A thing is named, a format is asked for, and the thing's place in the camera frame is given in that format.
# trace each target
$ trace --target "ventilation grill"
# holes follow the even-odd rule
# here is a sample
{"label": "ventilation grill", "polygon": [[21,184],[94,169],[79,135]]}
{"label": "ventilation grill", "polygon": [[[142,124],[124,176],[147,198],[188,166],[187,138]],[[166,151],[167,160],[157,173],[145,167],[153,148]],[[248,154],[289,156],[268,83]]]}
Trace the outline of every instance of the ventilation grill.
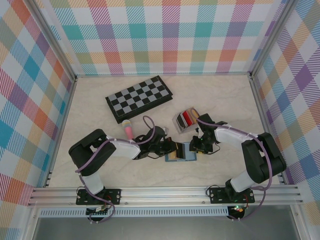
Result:
{"label": "ventilation grill", "polygon": [[[94,213],[94,216],[107,217],[108,214]],[[227,206],[207,207],[118,207],[112,217],[206,217],[227,216]],[[80,218],[86,216],[85,208],[43,208],[41,218]]]}

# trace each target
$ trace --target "chessboard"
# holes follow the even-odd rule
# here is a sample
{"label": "chessboard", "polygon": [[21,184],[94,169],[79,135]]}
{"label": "chessboard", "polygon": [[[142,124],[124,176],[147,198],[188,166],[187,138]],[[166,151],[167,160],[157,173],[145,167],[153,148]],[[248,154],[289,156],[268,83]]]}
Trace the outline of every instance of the chessboard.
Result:
{"label": "chessboard", "polygon": [[155,76],[127,89],[107,96],[112,114],[118,124],[123,120],[133,118],[169,100],[172,92],[164,81]]}

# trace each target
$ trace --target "small box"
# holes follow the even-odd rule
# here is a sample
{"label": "small box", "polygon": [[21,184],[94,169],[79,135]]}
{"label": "small box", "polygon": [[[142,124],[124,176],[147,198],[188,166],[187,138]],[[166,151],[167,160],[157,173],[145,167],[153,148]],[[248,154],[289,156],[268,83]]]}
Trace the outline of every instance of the small box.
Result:
{"label": "small box", "polygon": [[198,127],[197,120],[191,114],[192,107],[177,113],[172,121],[179,134],[188,133]]}

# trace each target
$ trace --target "checkered pattern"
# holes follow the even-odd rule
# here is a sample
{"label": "checkered pattern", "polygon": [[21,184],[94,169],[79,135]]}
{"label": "checkered pattern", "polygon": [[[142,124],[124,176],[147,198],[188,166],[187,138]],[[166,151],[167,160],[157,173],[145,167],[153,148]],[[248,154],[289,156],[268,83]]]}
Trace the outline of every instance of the checkered pattern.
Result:
{"label": "checkered pattern", "polygon": [[252,61],[251,65],[250,65],[250,68],[249,68],[249,72],[251,72],[253,70],[253,68],[254,68],[254,66],[255,66],[255,64],[256,64],[259,56],[260,56],[261,51],[266,46],[266,43],[268,42],[270,34],[274,30],[275,24],[278,21],[282,11],[284,10],[287,1],[288,0],[281,0],[281,3],[280,3],[280,5],[279,5],[279,7],[278,7],[278,9],[277,9],[277,11],[276,11],[276,13],[274,15],[269,27],[268,27],[268,30],[265,32],[265,35],[264,35],[264,37],[263,37],[263,39],[262,39],[262,41],[260,43],[258,51],[255,53],[255,56],[254,56],[253,61]]}
{"label": "checkered pattern", "polygon": [[[50,0],[86,75],[247,72],[274,0]],[[59,27],[52,19],[58,19]]]}
{"label": "checkered pattern", "polygon": [[106,100],[119,123],[123,118],[134,117],[136,114],[133,111],[145,112],[146,109],[163,103],[163,99],[170,96],[172,93],[168,87],[159,76],[156,76],[112,94]]}
{"label": "checkered pattern", "polygon": [[0,0],[0,239],[18,239],[72,85],[22,0]]}
{"label": "checkered pattern", "polygon": [[299,1],[257,77],[263,108],[287,162],[290,183],[301,186],[310,225],[319,230],[319,1]]}

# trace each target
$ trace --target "black bracket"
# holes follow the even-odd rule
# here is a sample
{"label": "black bracket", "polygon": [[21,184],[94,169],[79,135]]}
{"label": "black bracket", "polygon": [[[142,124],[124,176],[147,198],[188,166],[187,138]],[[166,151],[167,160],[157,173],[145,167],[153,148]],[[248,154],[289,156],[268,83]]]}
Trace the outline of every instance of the black bracket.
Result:
{"label": "black bracket", "polygon": [[253,204],[255,202],[254,192],[249,188],[234,197],[234,201],[230,200],[224,187],[209,188],[209,196],[211,204]]}
{"label": "black bracket", "polygon": [[108,211],[113,211],[113,209],[108,209],[106,208],[105,210],[100,210],[100,211],[97,211],[96,208],[87,208],[86,211],[85,211],[85,215],[91,215],[91,220],[94,221],[94,222],[99,222],[101,221],[102,219],[104,219],[105,215],[108,214]]}
{"label": "black bracket", "polygon": [[[121,189],[106,189],[104,188],[96,194],[97,197],[112,202],[114,205],[120,204]],[[77,197],[75,201],[76,205],[104,205],[104,201],[100,201],[93,196],[89,195],[85,189],[79,189],[77,191]]]}

